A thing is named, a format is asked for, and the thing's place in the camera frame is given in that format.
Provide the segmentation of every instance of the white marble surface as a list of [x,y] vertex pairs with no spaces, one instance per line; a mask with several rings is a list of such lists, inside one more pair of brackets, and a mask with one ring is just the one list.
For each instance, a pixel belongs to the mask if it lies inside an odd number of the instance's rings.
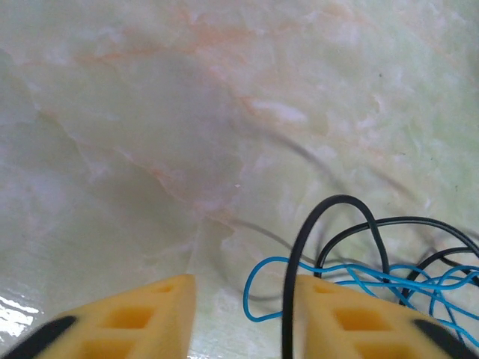
[[[3,0],[0,352],[59,311],[190,272],[191,358],[275,358],[278,322],[248,322],[240,290],[287,251],[238,220],[292,242],[347,192],[377,217],[479,230],[478,37],[476,0]],[[393,262],[456,243],[383,233]],[[367,238],[338,253],[378,263]]]

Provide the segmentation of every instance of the yellow robot part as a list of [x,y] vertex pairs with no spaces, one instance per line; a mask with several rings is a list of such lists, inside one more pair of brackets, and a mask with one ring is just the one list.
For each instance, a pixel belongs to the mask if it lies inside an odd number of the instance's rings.
[[297,358],[451,358],[413,321],[439,323],[407,307],[309,275],[297,277],[294,300]]
[[4,359],[184,359],[195,291],[185,274],[67,311]]

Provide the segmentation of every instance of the black rubber edge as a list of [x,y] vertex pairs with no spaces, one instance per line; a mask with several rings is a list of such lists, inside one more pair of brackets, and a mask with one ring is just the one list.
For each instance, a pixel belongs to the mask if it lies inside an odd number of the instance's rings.
[[64,316],[52,320],[38,328],[30,337],[23,340],[1,359],[33,359],[55,342],[67,329],[69,329],[77,318],[75,316]]
[[479,359],[467,346],[457,340],[440,325],[423,319],[412,321],[429,339],[453,359]]

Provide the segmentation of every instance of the blue wire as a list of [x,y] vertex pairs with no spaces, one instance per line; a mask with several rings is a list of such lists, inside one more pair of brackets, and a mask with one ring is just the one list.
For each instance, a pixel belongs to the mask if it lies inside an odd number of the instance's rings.
[[[245,290],[243,292],[242,296],[242,305],[243,305],[243,311],[245,312],[246,317],[251,320],[252,322],[264,322],[269,319],[274,319],[274,318],[279,318],[281,317],[281,311],[276,312],[276,313],[271,313],[267,314],[265,316],[253,316],[249,310],[249,305],[248,305],[248,298],[249,298],[249,291],[251,289],[251,284],[254,280],[254,277],[256,274],[260,271],[261,268],[263,268],[265,265],[272,263],[272,262],[281,262],[281,263],[287,263],[288,258],[286,257],[270,257],[262,260],[259,262],[251,271],[250,275],[248,276],[248,279],[246,280],[245,283]],[[464,335],[467,337],[469,340],[471,340],[472,343],[474,343],[477,347],[479,347],[479,342],[472,337],[472,335],[467,332],[465,329],[461,328],[459,325],[456,323],[456,319],[454,318],[453,313],[451,312],[451,309],[454,309],[455,311],[462,313],[466,316],[469,316],[473,319],[479,320],[479,316],[476,316],[473,313],[470,313],[467,310],[464,310],[449,301],[447,301],[444,296],[442,295],[441,291],[442,290],[452,290],[452,289],[457,289],[460,288],[461,286],[464,286],[467,283],[470,283],[472,281],[472,278],[474,277],[479,277],[479,267],[475,266],[457,266],[453,269],[448,270],[445,272],[441,277],[431,277],[426,273],[425,271],[418,269],[417,267],[414,266],[409,266],[409,265],[393,265],[391,266],[391,270],[398,270],[398,269],[409,269],[409,270],[414,270],[416,272],[421,273],[423,276],[426,277],[426,280],[422,282],[416,282],[413,280],[407,280],[401,277],[395,277],[394,275],[390,274],[385,274],[380,271],[376,271],[374,269],[370,269],[365,266],[360,266],[357,264],[342,264],[338,266],[332,266],[328,267],[325,269],[316,269],[314,267],[308,266],[307,264],[304,263],[299,263],[299,266],[303,269],[312,271],[314,273],[330,273],[332,271],[337,271],[341,269],[346,269],[347,272],[350,274],[350,276],[353,278],[353,280],[342,280],[339,282],[336,282],[336,284],[339,285],[358,285],[360,286],[366,293],[375,296],[374,293],[372,293],[367,286],[381,286],[381,287],[386,287],[389,288],[393,293],[400,298],[402,302],[404,302],[408,307],[411,307],[412,309],[415,309],[412,304],[409,303],[409,298],[416,292],[419,292],[421,294],[425,294],[431,297],[431,304],[430,304],[430,313],[431,308],[434,308],[434,304],[436,301],[444,304],[446,307],[448,314],[451,318],[452,322],[448,322],[442,319],[439,319],[439,321],[445,325],[447,325],[450,328],[453,328],[457,334],[458,337],[463,341],[463,338],[461,335]],[[452,274],[456,271],[461,271],[463,269],[468,269],[471,271],[474,271],[472,273],[469,273],[465,277],[455,277]],[[376,278],[377,280],[383,280],[383,279],[388,279],[390,280],[389,283],[385,282],[372,282],[372,281],[363,281],[360,280],[359,277],[356,275],[354,270],[361,271],[365,274],[370,275],[371,277]],[[456,283],[454,284],[449,284],[449,285],[444,285],[442,284],[445,280],[457,280]],[[398,290],[398,288],[406,288],[409,289],[409,294],[407,298],[405,298]],[[426,289],[431,289],[434,291],[434,293],[428,292]]]

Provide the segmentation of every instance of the marble floor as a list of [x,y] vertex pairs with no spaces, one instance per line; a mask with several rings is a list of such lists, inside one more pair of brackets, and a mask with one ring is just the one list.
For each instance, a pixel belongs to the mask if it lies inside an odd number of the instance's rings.
[[[0,352],[62,310],[188,272],[191,359],[276,358],[279,323],[241,308],[253,265],[287,254],[265,230],[291,243],[348,193],[378,218],[478,232],[478,38],[477,0],[1,1]],[[327,213],[308,255],[357,221]],[[392,262],[456,243],[383,235]],[[335,255],[379,262],[368,234]],[[278,294],[283,273],[253,294]]]

